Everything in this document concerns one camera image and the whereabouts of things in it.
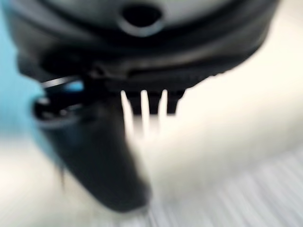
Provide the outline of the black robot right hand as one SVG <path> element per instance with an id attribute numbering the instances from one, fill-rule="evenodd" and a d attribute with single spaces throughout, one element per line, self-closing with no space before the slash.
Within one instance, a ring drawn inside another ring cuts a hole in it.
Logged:
<path id="1" fill-rule="evenodd" d="M 277 0 L 3 0 L 19 72 L 43 86 L 32 103 L 55 157 L 106 208 L 145 207 L 150 187 L 125 139 L 121 92 L 174 114 L 185 91 L 246 61 Z"/>

